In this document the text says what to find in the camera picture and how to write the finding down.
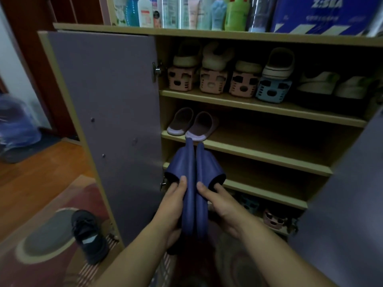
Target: wall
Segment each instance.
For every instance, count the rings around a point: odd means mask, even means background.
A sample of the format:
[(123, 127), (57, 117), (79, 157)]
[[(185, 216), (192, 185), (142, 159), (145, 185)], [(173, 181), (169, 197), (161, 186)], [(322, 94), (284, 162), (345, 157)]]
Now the wall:
[(13, 46), (9, 24), (0, 6), (0, 76), (8, 92), (29, 107), (39, 127), (51, 129), (31, 82)]
[(383, 278), (382, 108), (309, 203), (290, 245), (340, 287)]

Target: hand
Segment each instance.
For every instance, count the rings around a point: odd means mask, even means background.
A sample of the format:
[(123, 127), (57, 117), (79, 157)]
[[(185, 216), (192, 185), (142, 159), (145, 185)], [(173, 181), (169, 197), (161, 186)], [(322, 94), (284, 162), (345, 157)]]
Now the hand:
[(180, 183), (172, 183), (165, 193), (151, 223), (165, 234), (166, 248), (170, 248), (180, 237), (181, 229), (176, 229), (178, 219), (184, 207), (184, 195), (187, 189), (186, 176), (181, 176)]
[(217, 193), (209, 190), (202, 182), (197, 183), (197, 189), (212, 203), (215, 212), (221, 217), (222, 221), (219, 222), (221, 228), (233, 237), (241, 239), (246, 224), (253, 219), (253, 216), (219, 183), (214, 185)]

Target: cabinet door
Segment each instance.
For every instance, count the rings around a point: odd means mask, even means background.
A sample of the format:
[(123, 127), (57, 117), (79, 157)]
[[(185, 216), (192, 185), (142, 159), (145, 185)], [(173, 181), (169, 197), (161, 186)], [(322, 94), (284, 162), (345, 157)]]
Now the cabinet door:
[(290, 245), (340, 287), (383, 278), (383, 111), (309, 203)]
[(161, 200), (155, 39), (86, 32), (48, 38), (126, 246)]

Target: blue bottle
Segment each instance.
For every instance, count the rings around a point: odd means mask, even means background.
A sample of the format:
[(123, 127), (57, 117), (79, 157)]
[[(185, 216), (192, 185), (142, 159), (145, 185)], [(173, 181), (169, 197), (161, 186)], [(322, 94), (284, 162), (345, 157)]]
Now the blue bottle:
[(11, 148), (29, 146), (39, 142), (41, 133), (22, 101), (0, 95), (0, 144), (6, 151)]
[(128, 26), (140, 27), (137, 2), (138, 0), (126, 1), (125, 20)]

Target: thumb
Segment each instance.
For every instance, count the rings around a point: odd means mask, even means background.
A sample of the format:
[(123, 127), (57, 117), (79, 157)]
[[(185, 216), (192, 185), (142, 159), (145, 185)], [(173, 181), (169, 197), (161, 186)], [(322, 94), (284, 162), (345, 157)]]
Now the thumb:
[(219, 194), (209, 190), (201, 181), (197, 183), (198, 192), (212, 204), (219, 199)]

